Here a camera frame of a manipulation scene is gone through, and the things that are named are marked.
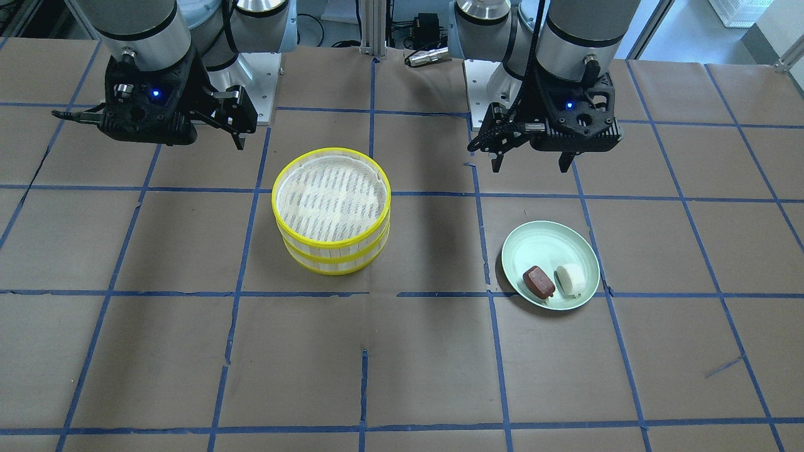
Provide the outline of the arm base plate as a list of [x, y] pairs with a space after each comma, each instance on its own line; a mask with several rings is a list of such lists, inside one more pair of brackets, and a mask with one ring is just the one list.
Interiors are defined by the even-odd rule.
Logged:
[[242, 53], [247, 83], [253, 106], [258, 112], [258, 125], [270, 126], [276, 106], [276, 91], [282, 74], [281, 53]]
[[505, 71], [500, 62], [470, 59], [464, 61], [464, 73], [472, 131], [479, 132], [488, 105], [503, 99], [501, 83]]

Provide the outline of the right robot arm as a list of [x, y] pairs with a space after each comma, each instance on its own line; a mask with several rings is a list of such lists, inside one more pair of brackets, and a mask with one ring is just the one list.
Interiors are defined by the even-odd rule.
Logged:
[[258, 128], [264, 79], [247, 55], [298, 45], [294, 1], [78, 1], [110, 51], [104, 101], [53, 116], [117, 141], [192, 145], [196, 124], [237, 149]]

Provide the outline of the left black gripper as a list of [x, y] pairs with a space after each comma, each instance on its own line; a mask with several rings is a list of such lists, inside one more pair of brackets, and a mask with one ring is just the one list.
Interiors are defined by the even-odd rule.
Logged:
[[538, 72], [520, 86], [508, 118], [511, 124], [540, 124], [544, 131], [506, 131], [490, 147], [494, 174], [507, 152], [529, 143], [535, 151], [561, 153], [559, 170], [566, 173], [580, 153], [610, 151], [621, 140], [614, 115], [615, 89], [611, 75], [601, 74], [591, 87]]

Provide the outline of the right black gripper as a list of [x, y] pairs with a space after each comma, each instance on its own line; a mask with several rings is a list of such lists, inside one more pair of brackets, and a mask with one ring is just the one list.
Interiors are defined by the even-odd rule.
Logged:
[[118, 141], [190, 145], [193, 120], [227, 132], [243, 151], [245, 134], [258, 126], [258, 112], [245, 86], [215, 92], [195, 46], [169, 68], [144, 72], [130, 56], [114, 56], [104, 72], [106, 102], [100, 130]]

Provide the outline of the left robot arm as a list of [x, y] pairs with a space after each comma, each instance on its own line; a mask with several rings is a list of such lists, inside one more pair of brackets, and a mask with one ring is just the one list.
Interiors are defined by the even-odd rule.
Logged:
[[472, 153], [492, 171], [523, 145], [575, 157], [620, 143], [609, 66], [637, 1], [453, 1], [448, 50], [465, 60]]

